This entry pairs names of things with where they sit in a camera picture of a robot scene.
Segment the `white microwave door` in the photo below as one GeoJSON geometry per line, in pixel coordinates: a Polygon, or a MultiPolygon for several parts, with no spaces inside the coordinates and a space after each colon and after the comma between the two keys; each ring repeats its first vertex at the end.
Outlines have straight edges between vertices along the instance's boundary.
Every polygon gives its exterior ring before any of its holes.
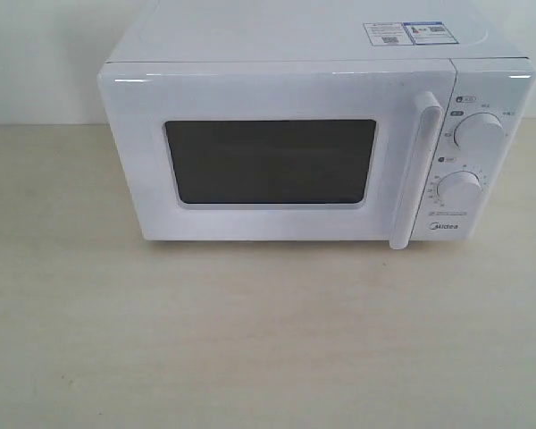
{"type": "Polygon", "coordinates": [[[105,64],[147,240],[412,238],[448,60],[105,64]]]}

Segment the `white Midea microwave body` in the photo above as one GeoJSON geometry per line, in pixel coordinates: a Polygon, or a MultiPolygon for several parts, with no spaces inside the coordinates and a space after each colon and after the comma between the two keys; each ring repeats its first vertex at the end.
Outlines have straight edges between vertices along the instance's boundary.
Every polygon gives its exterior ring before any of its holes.
{"type": "Polygon", "coordinates": [[[529,57],[467,1],[154,1],[105,64],[383,60],[448,60],[456,69],[410,242],[466,239],[488,201],[536,78],[529,57]],[[405,21],[442,21],[458,44],[373,46],[363,27],[405,21]],[[455,128],[479,113],[497,116],[506,136],[497,147],[464,154],[455,146],[455,128]],[[439,181],[459,171],[474,173],[482,185],[466,209],[445,206],[437,196],[439,181]]]}

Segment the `lower white timer knob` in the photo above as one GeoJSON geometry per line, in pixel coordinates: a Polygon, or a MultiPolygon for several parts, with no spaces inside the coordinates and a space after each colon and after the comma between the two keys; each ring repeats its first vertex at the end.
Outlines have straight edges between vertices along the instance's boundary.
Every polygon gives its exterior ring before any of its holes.
{"type": "Polygon", "coordinates": [[[478,177],[468,171],[453,172],[437,185],[439,200],[448,207],[466,209],[473,205],[482,193],[478,177]]]}

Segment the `blue white warning sticker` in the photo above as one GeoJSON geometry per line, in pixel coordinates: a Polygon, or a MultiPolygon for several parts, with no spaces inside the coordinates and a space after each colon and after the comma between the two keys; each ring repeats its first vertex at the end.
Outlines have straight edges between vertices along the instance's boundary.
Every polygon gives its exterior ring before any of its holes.
{"type": "Polygon", "coordinates": [[[457,45],[442,21],[375,22],[363,25],[373,46],[457,45]]]}

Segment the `upper white power knob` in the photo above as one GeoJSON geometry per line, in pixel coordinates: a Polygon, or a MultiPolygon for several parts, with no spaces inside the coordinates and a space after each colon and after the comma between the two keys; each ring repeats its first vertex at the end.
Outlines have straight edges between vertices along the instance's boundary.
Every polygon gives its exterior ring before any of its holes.
{"type": "Polygon", "coordinates": [[[471,155],[499,146],[505,136],[503,125],[497,116],[479,113],[461,121],[455,128],[453,139],[459,151],[471,155]]]}

